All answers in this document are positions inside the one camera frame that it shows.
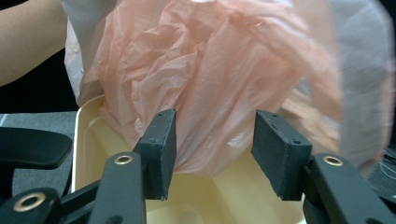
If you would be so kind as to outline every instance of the black chair armrest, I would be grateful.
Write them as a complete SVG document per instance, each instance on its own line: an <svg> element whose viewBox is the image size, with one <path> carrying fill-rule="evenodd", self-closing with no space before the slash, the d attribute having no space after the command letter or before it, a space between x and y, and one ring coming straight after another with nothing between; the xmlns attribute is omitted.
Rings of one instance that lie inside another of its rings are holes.
<svg viewBox="0 0 396 224"><path fill-rule="evenodd" d="M61 133L0 127L0 167L55 169L70 153L72 143Z"/></svg>

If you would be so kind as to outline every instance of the screw hole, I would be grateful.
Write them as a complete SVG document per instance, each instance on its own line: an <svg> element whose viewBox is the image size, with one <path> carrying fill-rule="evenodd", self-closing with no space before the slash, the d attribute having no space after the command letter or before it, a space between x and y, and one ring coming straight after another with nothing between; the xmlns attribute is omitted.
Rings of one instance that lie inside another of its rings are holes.
<svg viewBox="0 0 396 224"><path fill-rule="evenodd" d="M16 212L32 210L42 204L45 199L46 195L41 192L28 194L15 203L14 210Z"/></svg>
<svg viewBox="0 0 396 224"><path fill-rule="evenodd" d="M295 138L291 139L291 142L294 144L301 144L301 141Z"/></svg>
<svg viewBox="0 0 396 224"><path fill-rule="evenodd" d="M121 224L121 223L122 223L122 217L120 216L109 217L106 220L106 224Z"/></svg>
<svg viewBox="0 0 396 224"><path fill-rule="evenodd" d="M126 155L124 155L124 156L119 156L119 157L117 157L115 160L114 160L114 162L116 163L116 164L118 164L118 165L123 165L123 164L126 164L126 163L129 163L130 161L132 161L132 156L126 156Z"/></svg>
<svg viewBox="0 0 396 224"><path fill-rule="evenodd" d="M376 220L374 218L371 218L371 217L366 219L366 223L367 224L382 224L381 221L378 221L378 220Z"/></svg>
<svg viewBox="0 0 396 224"><path fill-rule="evenodd" d="M344 163L341 160L339 160L339 159L337 159L335 157L331 157L331 156L324 157L323 160L325 162L327 162L328 164L333 165L333 166L342 166L342 165L344 165Z"/></svg>

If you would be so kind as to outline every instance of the plastic bag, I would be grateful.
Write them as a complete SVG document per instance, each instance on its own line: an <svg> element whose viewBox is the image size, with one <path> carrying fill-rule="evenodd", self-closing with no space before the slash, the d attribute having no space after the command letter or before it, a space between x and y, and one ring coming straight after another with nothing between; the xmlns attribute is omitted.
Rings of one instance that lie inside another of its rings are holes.
<svg viewBox="0 0 396 224"><path fill-rule="evenodd" d="M340 153L357 167L387 142L392 43L372 1L63 4L79 104L104 93L103 118L131 146L157 112L175 108L177 173L215 175L236 160L251 144L256 109L289 119L314 153ZM374 35L351 34L367 21Z"/></svg>

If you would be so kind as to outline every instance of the gray floor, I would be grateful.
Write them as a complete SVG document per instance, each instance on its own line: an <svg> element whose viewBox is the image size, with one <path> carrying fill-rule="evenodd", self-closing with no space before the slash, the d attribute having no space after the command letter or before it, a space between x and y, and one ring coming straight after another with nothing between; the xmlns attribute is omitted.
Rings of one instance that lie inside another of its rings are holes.
<svg viewBox="0 0 396 224"><path fill-rule="evenodd" d="M0 126L52 131L66 134L73 139L76 114L77 112L0 115ZM14 195L28 189L42 187L57 189L61 194L70 171L72 158L71 153L56 170L16 170L13 182Z"/></svg>

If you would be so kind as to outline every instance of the plastic bin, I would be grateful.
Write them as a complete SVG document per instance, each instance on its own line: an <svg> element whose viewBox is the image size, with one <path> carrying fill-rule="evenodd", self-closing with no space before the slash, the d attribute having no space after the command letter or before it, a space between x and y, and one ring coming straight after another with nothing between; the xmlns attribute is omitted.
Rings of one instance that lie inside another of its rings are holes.
<svg viewBox="0 0 396 224"><path fill-rule="evenodd" d="M106 159L131 147L101 118L104 97L78 111L72 191L101 178ZM301 202L282 202L246 151L216 177L174 175L168 201L147 200L149 224L262 224L304 220Z"/></svg>

